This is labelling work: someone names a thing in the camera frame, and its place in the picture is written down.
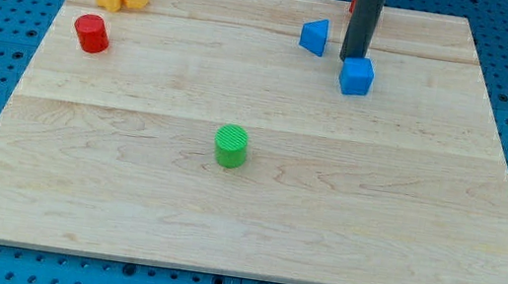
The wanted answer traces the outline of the red block behind arm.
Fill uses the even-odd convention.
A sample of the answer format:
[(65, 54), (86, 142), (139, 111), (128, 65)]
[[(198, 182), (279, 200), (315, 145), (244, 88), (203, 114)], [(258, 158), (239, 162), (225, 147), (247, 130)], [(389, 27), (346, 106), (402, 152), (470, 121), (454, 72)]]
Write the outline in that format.
[(356, 2), (357, 2), (357, 1), (358, 1), (358, 0), (351, 0), (351, 1), (350, 1), (350, 6), (348, 7), (348, 11), (349, 11), (350, 13), (354, 12), (354, 8), (356, 7)]

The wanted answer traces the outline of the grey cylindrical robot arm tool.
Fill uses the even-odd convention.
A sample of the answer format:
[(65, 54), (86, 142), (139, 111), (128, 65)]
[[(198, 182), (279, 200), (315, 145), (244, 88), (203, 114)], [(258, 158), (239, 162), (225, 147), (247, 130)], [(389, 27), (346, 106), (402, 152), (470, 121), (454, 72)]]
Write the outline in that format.
[(366, 56), (386, 0), (356, 0), (339, 58)]

